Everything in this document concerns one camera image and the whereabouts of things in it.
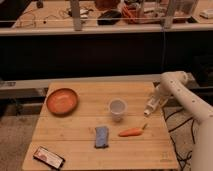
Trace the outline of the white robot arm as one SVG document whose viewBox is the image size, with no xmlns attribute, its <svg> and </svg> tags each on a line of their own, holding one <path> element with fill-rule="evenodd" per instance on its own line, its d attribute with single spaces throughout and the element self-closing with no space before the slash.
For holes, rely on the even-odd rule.
<svg viewBox="0 0 213 171">
<path fill-rule="evenodd" d="M 173 95 L 199 123 L 196 143 L 193 147 L 191 171 L 213 171 L 213 106 L 191 92 L 185 84 L 188 75 L 184 71 L 164 72 L 154 97 L 158 100 Z"/>
</svg>

